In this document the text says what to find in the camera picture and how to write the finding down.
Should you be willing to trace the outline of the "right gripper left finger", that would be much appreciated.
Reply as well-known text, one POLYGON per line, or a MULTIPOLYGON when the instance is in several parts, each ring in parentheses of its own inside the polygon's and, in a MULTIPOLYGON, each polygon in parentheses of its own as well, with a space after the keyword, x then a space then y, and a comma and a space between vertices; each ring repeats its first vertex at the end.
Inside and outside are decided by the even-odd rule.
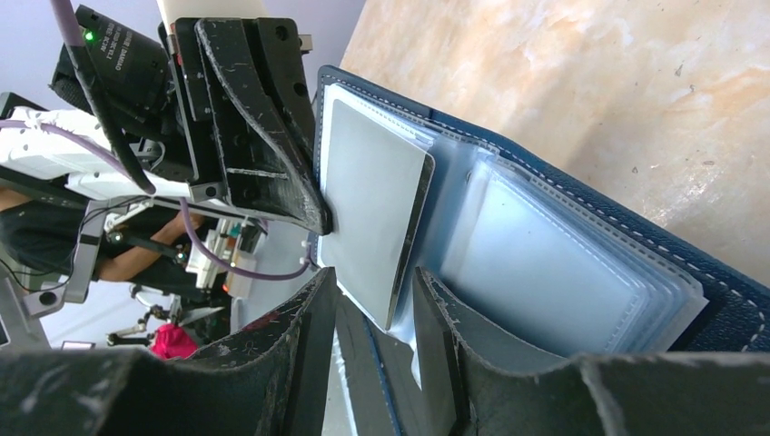
POLYGON ((4 435, 318 435, 337 310, 332 268, 186 359, 124 351, 1 357, 4 435))

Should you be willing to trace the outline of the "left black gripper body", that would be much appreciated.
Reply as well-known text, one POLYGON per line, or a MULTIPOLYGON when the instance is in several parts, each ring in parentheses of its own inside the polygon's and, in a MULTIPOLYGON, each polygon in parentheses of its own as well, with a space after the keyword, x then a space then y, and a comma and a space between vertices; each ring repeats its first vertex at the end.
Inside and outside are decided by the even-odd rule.
POLYGON ((162 45, 79 5, 56 5, 64 45, 51 87, 108 123, 107 137, 134 146, 137 168, 186 183, 196 202, 225 198, 212 140, 188 143, 173 70, 162 45))

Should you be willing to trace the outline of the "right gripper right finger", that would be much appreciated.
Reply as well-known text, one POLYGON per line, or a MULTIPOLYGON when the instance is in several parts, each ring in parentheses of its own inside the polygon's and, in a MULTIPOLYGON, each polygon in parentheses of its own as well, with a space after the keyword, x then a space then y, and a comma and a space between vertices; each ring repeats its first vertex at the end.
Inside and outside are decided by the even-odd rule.
POLYGON ((765 353, 543 351, 413 274, 431 435, 766 435, 765 353))

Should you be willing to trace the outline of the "dark blue leather card holder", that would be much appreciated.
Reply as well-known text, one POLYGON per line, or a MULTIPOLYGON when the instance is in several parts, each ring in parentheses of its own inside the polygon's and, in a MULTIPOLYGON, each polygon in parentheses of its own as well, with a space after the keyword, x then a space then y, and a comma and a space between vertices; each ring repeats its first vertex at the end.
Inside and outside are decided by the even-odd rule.
POLYGON ((350 97, 434 135, 435 168, 389 330, 343 291, 335 343, 359 435, 431 435, 413 274, 431 272, 502 329, 562 358, 765 353, 769 291, 515 142, 333 66, 324 106, 350 97))

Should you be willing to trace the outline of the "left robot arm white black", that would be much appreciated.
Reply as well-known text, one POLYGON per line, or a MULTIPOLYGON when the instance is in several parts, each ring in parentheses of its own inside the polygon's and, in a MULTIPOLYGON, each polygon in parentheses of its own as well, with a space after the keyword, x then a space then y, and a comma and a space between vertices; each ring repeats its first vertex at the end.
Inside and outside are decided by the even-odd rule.
POLYGON ((161 1, 158 37, 52 2, 66 110, 1 98, 1 184, 82 207, 138 196, 331 230, 312 164, 311 39, 261 1, 161 1))

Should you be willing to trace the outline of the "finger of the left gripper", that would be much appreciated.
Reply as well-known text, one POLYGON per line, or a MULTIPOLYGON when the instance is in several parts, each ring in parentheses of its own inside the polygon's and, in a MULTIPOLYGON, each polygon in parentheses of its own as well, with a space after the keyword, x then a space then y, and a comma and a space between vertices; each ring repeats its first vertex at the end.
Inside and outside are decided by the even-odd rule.
POLYGON ((332 214, 312 171, 315 118, 296 24, 203 18, 195 32, 225 202, 251 216, 329 233, 332 214))

